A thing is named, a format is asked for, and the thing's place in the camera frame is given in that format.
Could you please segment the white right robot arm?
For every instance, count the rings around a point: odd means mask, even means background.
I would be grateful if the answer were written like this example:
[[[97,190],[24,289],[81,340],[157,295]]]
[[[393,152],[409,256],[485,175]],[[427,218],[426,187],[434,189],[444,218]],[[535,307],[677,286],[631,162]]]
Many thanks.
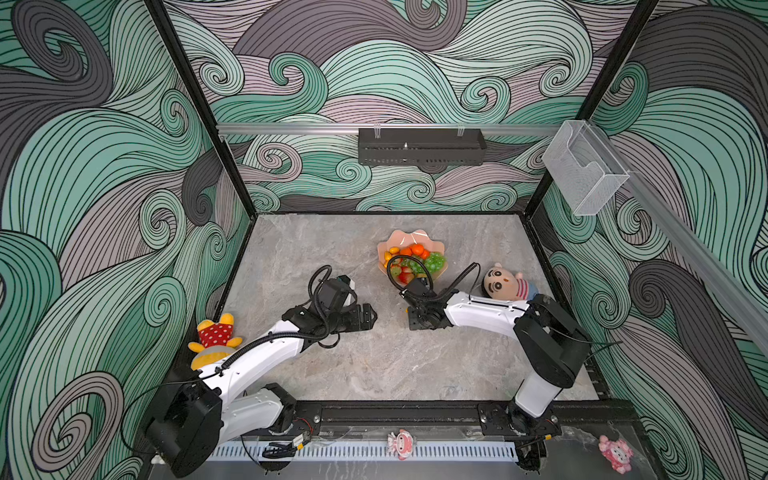
[[[417,278],[400,296],[414,330],[470,327],[519,343],[531,367],[511,401],[510,416],[521,421],[542,418],[556,397],[574,385],[593,344],[578,322],[543,294],[512,301],[457,289],[436,293],[426,279]]]

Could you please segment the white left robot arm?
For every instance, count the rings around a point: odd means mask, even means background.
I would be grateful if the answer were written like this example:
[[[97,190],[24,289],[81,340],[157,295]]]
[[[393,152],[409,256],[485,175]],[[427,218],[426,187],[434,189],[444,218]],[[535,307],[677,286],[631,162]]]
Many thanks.
[[[175,477],[192,474],[220,444],[243,434],[290,431],[294,398],[277,384],[252,394],[247,388],[310,347],[324,347],[330,336],[375,325],[376,311],[359,302],[349,277],[311,280],[308,291],[307,304],[288,309],[262,337],[154,388],[140,429]]]

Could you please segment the green grape bunch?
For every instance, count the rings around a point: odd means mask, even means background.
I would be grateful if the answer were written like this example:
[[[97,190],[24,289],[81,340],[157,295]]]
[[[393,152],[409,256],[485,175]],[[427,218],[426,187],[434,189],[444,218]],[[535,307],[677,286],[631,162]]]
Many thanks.
[[[435,275],[439,273],[445,266],[445,257],[439,252],[431,252],[428,256],[420,256],[417,258],[409,257],[403,259],[400,265],[403,269],[409,268],[412,273],[416,275],[424,275],[425,269],[431,274]]]

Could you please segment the strawberry pair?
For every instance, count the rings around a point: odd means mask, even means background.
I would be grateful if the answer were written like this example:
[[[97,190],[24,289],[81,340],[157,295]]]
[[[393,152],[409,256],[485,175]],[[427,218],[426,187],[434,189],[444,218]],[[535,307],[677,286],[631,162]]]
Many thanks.
[[[398,281],[402,285],[408,285],[416,278],[416,275],[411,271],[402,271],[398,276]]]

